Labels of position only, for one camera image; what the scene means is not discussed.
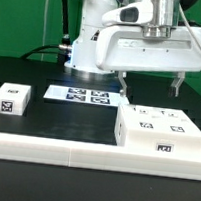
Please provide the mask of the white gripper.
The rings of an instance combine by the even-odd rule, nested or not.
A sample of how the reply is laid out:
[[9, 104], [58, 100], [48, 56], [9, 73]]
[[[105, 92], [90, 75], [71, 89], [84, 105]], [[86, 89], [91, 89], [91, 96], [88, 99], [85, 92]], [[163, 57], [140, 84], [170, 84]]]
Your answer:
[[98, 68], [119, 72], [122, 97], [127, 92], [126, 71], [177, 72], [169, 87], [170, 97], [179, 95], [184, 72], [201, 71], [201, 50], [184, 26], [173, 29], [166, 39], [145, 38], [138, 26], [110, 26], [99, 33], [95, 56]]

